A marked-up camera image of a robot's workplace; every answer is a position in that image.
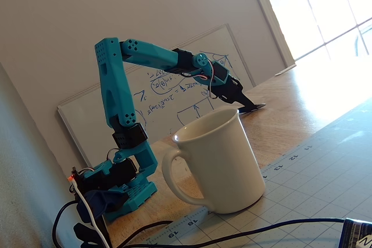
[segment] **wooden table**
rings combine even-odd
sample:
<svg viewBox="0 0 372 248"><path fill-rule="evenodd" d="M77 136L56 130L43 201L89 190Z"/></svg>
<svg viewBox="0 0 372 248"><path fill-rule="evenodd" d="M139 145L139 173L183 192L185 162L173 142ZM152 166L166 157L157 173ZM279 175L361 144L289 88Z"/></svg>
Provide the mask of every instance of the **wooden table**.
<svg viewBox="0 0 372 248"><path fill-rule="evenodd" d="M368 99L372 60L338 63L309 63L269 79L246 93L255 103L266 103L262 110L241 116L244 129L260 167L271 163L350 109ZM149 179L158 187L137 211L108 225L113 247L117 247L138 228L161 220L177 220L197 208L176 198L162 175L162 158L175 144L171 138L152 145L159 166ZM202 197L183 159L173 162L173 173L181 188ZM139 243L158 229L140 234Z"/></svg>

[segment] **cutting mat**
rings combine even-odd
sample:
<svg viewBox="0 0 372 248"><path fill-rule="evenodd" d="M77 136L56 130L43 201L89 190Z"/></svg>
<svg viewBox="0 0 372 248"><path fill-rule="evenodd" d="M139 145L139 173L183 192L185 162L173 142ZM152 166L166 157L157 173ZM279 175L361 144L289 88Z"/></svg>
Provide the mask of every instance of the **cutting mat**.
<svg viewBox="0 0 372 248"><path fill-rule="evenodd" d="M201 207L146 242L192 245L300 218L372 221L372 99L262 169L262 176L266 191L250 208L215 214ZM341 231L342 224L296 224L218 246L332 248L338 247Z"/></svg>

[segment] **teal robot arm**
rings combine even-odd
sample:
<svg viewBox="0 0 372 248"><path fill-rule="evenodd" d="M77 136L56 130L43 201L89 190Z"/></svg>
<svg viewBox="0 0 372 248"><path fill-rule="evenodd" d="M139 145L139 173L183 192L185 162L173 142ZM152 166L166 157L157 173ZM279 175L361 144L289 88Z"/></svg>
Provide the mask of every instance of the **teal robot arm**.
<svg viewBox="0 0 372 248"><path fill-rule="evenodd" d="M80 191L90 197L95 209L101 209L95 216L105 213L108 220L114 220L136 210L157 191L147 177L155 172L158 162L145 130L136 120L123 62L183 76L187 74L187 77L208 85L221 100L243 104L241 112L251 112L262 106L253 104L242 93L242 85L229 70L216 61L210 61L204 53L193 55L182 49L170 51L135 39L120 42L118 38L103 39L96 44L95 52L106 122L113 128L113 138L119 148L113 161L104 161L95 166L94 171L73 173ZM131 156L135 157L138 170ZM82 220L89 220L83 209L79 214Z"/></svg>

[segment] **white mug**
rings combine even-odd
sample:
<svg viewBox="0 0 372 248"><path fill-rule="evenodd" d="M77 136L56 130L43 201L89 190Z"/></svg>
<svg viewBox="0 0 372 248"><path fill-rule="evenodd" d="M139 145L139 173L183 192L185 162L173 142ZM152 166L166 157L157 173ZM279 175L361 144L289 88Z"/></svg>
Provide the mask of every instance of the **white mug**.
<svg viewBox="0 0 372 248"><path fill-rule="evenodd" d="M162 171L179 199L216 213L233 213L262 196L265 183L237 109L211 112L178 130L172 140L179 150L165 155ZM185 159L203 199L187 195L174 181L171 164L177 156Z"/></svg>

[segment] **wall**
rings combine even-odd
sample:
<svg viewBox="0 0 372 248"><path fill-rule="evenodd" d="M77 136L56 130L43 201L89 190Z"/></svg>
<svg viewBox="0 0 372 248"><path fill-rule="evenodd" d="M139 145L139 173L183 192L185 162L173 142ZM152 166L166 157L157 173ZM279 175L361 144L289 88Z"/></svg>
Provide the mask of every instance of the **wall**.
<svg viewBox="0 0 372 248"><path fill-rule="evenodd" d="M69 184L19 94L0 65L0 247L54 247L52 226L73 200ZM63 247L80 247L74 206L60 219Z"/></svg>
<svg viewBox="0 0 372 248"><path fill-rule="evenodd" d="M56 106L99 83L94 45L103 37L171 48L229 23L255 83L284 68L257 0L0 1L2 64L65 174L84 163Z"/></svg>

